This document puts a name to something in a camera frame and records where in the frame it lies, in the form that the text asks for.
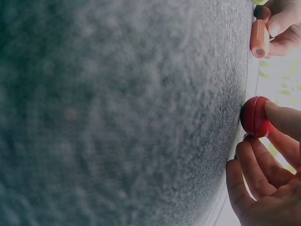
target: finger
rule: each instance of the finger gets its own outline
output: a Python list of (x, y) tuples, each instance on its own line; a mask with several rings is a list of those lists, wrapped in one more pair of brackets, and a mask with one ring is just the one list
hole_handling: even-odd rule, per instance
[(298, 141), (277, 129), (269, 133), (268, 139), (295, 170), (301, 166)]
[(286, 56), (289, 52), (296, 48), (296, 44), (289, 39), (272, 40), (269, 42), (269, 55)]
[(259, 139), (246, 137), (245, 141), (250, 143), (258, 165), (271, 185), (279, 188), (293, 178), (294, 175), (280, 165)]
[(226, 166), (227, 189), (231, 206), (239, 219), (243, 218), (255, 201), (250, 197), (236, 160), (230, 160)]
[(272, 16), (268, 21), (268, 31), (272, 37), (286, 31), (291, 25), (300, 22), (300, 10), (297, 6), (287, 4), (287, 7), (278, 14)]
[(236, 153), (250, 191), (255, 199), (258, 200), (264, 196), (273, 194), (276, 188), (269, 184), (267, 178), (264, 176), (257, 163), (251, 145), (248, 142), (239, 143), (236, 148)]
[(273, 0), (269, 0), (267, 3), (265, 3), (263, 6), (270, 8), (272, 6), (272, 4), (274, 3)]
[(271, 101), (265, 104), (269, 121), (282, 133), (296, 141), (301, 138), (301, 112), (288, 107), (279, 107)]

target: green object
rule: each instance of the green object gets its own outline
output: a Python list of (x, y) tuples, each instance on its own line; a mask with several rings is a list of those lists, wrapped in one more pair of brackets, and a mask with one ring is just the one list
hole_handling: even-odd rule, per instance
[(264, 73), (263, 71), (259, 71), (259, 75), (265, 79), (268, 79), (269, 78), (269, 75)]
[(280, 94), (283, 94), (283, 95), (287, 95), (287, 96), (289, 96), (289, 95), (291, 94), (291, 92), (288, 91), (288, 90), (282, 90), (282, 91), (280, 91), (279, 93), (280, 93)]
[(265, 3), (268, 2), (268, 0), (252, 0), (252, 2), (256, 5), (263, 6)]
[(267, 67), (269, 64), (263, 60), (260, 61), (260, 67)]

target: red ball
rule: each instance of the red ball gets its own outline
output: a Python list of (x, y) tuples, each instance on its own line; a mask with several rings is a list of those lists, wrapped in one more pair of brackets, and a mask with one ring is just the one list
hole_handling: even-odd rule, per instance
[(266, 137), (275, 128), (265, 113), (265, 97), (253, 97), (245, 102), (240, 112), (240, 122), (246, 133), (255, 138)]

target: fingernail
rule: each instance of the fingernail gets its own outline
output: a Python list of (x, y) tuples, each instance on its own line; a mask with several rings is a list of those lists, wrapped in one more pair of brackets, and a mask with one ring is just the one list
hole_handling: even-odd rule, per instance
[(278, 35), (279, 26), (277, 22), (272, 22), (269, 24), (269, 34), (274, 38)]
[(268, 106), (268, 107), (277, 107), (277, 105), (272, 101), (265, 102), (265, 105)]

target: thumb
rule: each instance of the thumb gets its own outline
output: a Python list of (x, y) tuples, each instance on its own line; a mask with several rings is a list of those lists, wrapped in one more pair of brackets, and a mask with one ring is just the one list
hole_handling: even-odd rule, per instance
[(276, 129), (296, 141), (301, 140), (301, 111), (288, 107), (279, 107), (273, 102), (267, 101), (265, 112)]
[(291, 25), (301, 22), (300, 7), (296, 4), (287, 4), (285, 9), (268, 20), (268, 30), (272, 37), (285, 32)]

